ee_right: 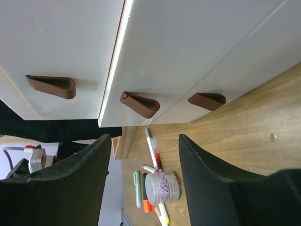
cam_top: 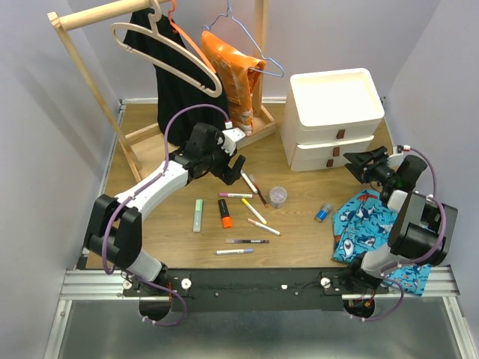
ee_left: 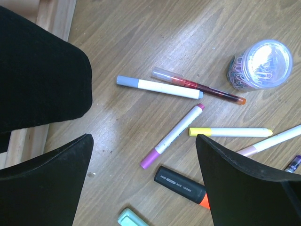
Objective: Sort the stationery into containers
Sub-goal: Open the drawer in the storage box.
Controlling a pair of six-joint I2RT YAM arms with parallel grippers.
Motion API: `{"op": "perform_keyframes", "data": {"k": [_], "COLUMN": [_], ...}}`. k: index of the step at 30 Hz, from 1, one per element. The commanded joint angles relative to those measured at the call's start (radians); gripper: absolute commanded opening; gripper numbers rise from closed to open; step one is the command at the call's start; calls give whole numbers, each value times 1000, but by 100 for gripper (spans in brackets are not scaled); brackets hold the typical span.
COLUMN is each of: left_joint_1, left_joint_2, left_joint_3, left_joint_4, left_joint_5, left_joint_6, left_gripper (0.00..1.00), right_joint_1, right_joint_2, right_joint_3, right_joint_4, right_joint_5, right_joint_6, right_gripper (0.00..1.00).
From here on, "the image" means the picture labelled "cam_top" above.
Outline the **white three-drawer organizer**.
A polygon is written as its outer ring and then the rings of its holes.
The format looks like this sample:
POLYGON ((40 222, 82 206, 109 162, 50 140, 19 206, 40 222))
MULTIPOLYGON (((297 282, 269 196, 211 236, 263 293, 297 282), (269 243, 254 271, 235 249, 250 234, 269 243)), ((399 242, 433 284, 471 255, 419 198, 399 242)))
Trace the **white three-drawer organizer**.
POLYGON ((329 159, 334 160, 333 168, 343 166, 347 160, 341 147, 364 152, 384 116, 373 78, 365 68, 291 76, 281 123, 290 169, 328 169, 329 159), (343 139, 336 138, 340 129, 345 130, 343 139))

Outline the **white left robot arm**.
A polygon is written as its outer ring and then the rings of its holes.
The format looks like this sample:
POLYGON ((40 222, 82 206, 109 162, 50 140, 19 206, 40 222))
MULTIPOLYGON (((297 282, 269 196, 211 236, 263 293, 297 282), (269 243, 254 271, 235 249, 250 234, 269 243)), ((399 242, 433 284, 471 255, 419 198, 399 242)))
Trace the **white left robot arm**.
POLYGON ((140 286, 147 294, 160 294, 165 289, 167 266, 143 248, 144 219, 169 195, 205 174, 226 185, 235 183, 245 162, 237 152, 244 138, 245 133, 238 128, 221 131, 197 123, 189 140, 169 153, 148 177, 114 197, 102 194, 95 200, 84 248, 115 268, 140 277, 140 286))

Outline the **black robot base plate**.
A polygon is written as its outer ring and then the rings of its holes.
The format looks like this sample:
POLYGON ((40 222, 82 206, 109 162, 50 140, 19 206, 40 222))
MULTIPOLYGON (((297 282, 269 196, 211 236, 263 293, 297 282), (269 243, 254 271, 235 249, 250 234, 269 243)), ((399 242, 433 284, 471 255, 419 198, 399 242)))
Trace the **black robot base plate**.
POLYGON ((169 269, 165 282, 189 312, 342 311, 344 295, 385 294, 349 268, 169 269))

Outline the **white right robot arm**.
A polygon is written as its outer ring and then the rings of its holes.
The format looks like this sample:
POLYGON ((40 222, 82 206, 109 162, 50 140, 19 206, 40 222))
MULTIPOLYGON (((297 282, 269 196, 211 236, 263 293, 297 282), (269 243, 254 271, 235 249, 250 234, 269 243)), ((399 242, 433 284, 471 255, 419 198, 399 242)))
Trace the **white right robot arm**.
POLYGON ((390 167, 384 147, 345 154, 347 169, 359 182, 379 183, 380 200, 397 213, 387 243, 353 260, 345 273, 345 286, 354 293, 389 282, 421 294, 427 280, 422 268, 437 266, 448 253, 457 209, 438 201, 435 194, 415 192, 420 175, 433 166, 423 153, 410 146, 400 145, 397 151, 404 158, 396 170, 390 167))

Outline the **clear jar of paper clips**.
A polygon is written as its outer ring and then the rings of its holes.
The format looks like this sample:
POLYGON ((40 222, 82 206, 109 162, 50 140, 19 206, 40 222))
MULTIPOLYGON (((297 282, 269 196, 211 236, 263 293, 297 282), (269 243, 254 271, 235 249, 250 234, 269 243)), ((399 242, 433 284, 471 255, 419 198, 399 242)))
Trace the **clear jar of paper clips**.
POLYGON ((283 207, 287 200, 287 190, 281 186, 273 187, 269 192, 269 202, 273 208, 283 207))

